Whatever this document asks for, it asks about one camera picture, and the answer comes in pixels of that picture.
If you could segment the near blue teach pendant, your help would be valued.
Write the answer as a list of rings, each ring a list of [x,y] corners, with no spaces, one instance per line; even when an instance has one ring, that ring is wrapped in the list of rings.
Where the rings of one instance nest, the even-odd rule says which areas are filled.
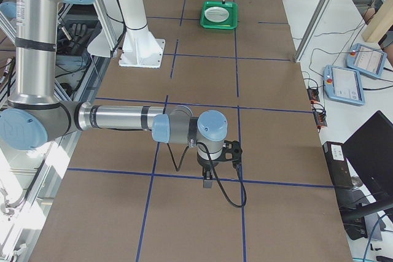
[[[360,72],[355,69],[326,65],[324,68],[324,91],[333,101],[355,106],[365,104]]]

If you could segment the translucent plastic fork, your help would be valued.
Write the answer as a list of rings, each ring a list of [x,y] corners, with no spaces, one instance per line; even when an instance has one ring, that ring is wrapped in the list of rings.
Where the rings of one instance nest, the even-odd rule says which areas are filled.
[[[228,12],[226,10],[224,11],[218,11],[218,10],[210,10],[209,12],[207,12],[209,15],[228,15]]]

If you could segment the green plastic tray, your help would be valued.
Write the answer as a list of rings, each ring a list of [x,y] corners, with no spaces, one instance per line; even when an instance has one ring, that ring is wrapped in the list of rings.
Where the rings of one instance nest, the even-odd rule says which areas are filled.
[[[235,29],[238,26],[237,3],[204,2],[201,10],[200,25],[209,29]]]

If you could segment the white round plate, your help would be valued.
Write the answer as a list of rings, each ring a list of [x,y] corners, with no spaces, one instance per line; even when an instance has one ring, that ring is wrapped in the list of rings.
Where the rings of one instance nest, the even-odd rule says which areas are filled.
[[[222,23],[229,18],[230,13],[223,7],[210,7],[205,10],[205,18],[213,23]]]

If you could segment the orange black electronics module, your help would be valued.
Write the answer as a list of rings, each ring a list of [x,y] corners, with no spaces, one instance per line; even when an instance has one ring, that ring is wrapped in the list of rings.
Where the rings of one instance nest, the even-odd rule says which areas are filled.
[[[314,104],[314,103],[320,102],[318,88],[308,87],[307,94],[308,94],[310,103]]]

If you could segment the blue teach pendant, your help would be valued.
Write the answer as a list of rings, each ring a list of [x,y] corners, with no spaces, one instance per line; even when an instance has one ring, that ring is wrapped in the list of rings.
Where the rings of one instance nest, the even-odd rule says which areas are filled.
[[[360,72],[355,69],[326,65],[324,68],[324,91],[333,101],[355,106],[365,104]]]
[[[354,44],[346,57],[346,66],[373,79],[381,78],[387,54],[360,43]]]

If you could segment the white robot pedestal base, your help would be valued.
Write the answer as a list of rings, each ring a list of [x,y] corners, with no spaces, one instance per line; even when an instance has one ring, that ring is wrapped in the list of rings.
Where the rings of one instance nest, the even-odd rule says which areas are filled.
[[[119,0],[126,27],[119,65],[157,69],[161,66],[165,40],[150,32],[143,0]]]

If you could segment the wooden beam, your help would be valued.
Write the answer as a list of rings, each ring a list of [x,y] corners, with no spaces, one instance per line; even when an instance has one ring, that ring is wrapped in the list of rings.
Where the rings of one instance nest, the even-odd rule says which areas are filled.
[[[392,23],[392,0],[385,0],[362,33],[363,40],[368,43],[377,43],[388,32]]]

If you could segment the black box device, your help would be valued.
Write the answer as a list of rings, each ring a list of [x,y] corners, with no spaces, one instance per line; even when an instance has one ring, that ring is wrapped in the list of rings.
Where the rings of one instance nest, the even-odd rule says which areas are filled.
[[[348,162],[344,155],[343,144],[340,142],[326,141],[322,145],[330,178],[335,188],[352,188],[351,175]]]

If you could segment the far blue teach pendant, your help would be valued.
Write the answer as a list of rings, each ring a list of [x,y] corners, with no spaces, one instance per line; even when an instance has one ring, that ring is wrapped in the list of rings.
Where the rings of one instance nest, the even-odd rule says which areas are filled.
[[[354,44],[346,57],[346,66],[373,79],[381,78],[387,54],[360,43]]]

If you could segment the black laptop computer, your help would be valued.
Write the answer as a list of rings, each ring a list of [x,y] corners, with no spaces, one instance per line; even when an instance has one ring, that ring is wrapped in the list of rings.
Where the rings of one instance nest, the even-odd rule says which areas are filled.
[[[345,141],[343,151],[377,201],[392,196],[392,122],[382,111]]]

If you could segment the aluminium frame post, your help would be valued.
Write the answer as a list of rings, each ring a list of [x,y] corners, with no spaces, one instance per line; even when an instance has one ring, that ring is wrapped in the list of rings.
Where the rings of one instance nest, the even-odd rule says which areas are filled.
[[[295,62],[300,62],[303,55],[305,54],[311,39],[314,36],[314,33],[319,26],[319,23],[322,20],[322,17],[324,16],[325,11],[327,10],[331,0],[319,0],[314,13],[310,19],[310,22],[306,28],[306,31],[301,39],[301,42],[297,48],[297,51],[294,56],[294,61]]]

